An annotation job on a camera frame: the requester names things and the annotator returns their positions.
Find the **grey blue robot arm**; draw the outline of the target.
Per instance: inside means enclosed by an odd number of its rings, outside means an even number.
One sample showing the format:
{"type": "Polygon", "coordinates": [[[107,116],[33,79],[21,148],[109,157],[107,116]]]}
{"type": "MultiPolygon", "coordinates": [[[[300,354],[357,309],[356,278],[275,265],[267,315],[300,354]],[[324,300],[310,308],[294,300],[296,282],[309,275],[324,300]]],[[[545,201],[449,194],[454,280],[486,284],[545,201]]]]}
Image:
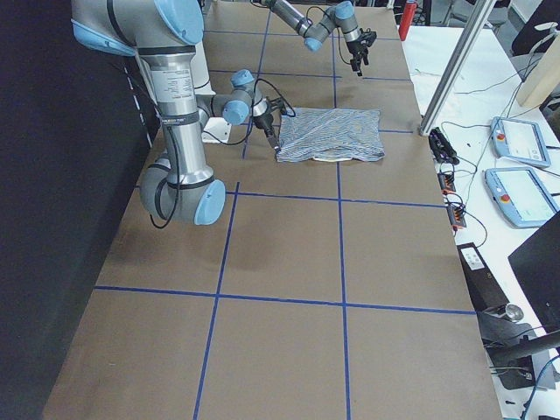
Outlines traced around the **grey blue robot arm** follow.
{"type": "Polygon", "coordinates": [[[289,1],[251,1],[256,7],[270,9],[283,20],[297,35],[304,39],[308,50],[316,52],[335,31],[340,31],[351,54],[345,61],[354,73],[362,76],[361,66],[368,66],[368,49],[377,39],[377,33],[364,30],[358,24],[354,5],[343,1],[326,10],[320,10],[321,19],[313,22],[307,15],[297,10],[289,1]]]}
{"type": "Polygon", "coordinates": [[[207,164],[203,129],[211,117],[231,125],[251,118],[275,151],[273,112],[294,116],[283,97],[264,96],[259,80],[240,70],[230,94],[196,94],[194,63],[204,20],[196,1],[74,1],[73,33],[84,46],[139,58],[162,123],[166,149],[143,175],[140,196],[151,218],[211,225],[221,216],[226,187],[207,164]]]}

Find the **black monitor on arm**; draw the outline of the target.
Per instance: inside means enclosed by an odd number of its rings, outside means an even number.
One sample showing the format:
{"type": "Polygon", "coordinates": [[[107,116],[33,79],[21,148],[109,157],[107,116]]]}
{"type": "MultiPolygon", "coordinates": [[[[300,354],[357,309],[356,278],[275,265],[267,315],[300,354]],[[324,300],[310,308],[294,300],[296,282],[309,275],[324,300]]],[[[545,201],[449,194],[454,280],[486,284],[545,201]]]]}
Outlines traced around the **black monitor on arm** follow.
{"type": "Polygon", "coordinates": [[[508,261],[545,334],[538,337],[526,324],[481,312],[483,344],[505,389],[554,389],[557,371],[544,365],[549,351],[559,349],[559,216],[538,228],[508,261]]]}

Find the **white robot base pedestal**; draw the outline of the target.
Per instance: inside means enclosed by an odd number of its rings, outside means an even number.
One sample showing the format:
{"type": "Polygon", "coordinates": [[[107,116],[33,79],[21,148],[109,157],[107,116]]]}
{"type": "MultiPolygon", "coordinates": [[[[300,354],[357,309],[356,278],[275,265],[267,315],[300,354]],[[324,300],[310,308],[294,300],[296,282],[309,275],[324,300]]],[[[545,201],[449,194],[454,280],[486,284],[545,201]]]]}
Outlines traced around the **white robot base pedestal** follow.
{"type": "Polygon", "coordinates": [[[191,76],[199,106],[199,121],[202,128],[203,142],[227,144],[231,125],[222,117],[214,116],[210,110],[210,100],[215,97],[215,92],[212,89],[202,42],[197,43],[195,46],[195,55],[191,60],[191,76]]]}

